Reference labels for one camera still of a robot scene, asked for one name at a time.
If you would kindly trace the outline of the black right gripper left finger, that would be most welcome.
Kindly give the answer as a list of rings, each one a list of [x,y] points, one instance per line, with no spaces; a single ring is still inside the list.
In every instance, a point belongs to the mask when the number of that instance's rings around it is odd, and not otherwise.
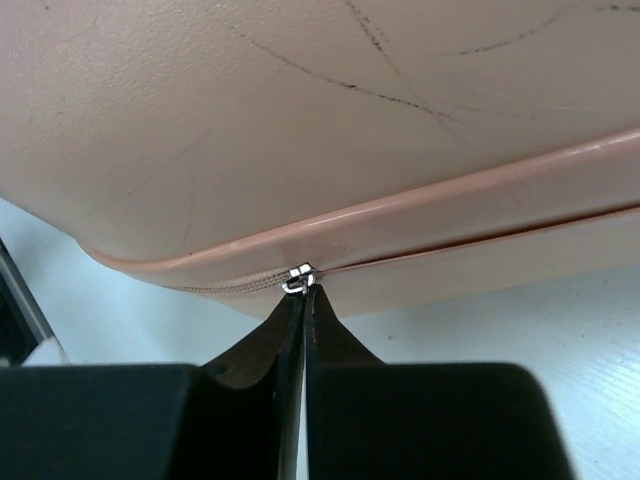
[[[304,298],[210,362],[7,368],[5,479],[292,479]]]

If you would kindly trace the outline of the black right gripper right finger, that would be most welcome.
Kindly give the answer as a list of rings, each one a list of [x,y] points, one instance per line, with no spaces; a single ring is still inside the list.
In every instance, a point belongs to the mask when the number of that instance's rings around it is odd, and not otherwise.
[[[388,364],[315,285],[304,310],[313,479],[570,479],[547,402],[509,363]]]

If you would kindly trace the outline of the pink hard-shell suitcase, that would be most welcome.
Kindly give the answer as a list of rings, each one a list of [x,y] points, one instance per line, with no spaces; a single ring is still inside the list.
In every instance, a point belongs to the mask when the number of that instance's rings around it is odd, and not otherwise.
[[[639,5],[5,1],[1,196],[256,317],[631,265]]]

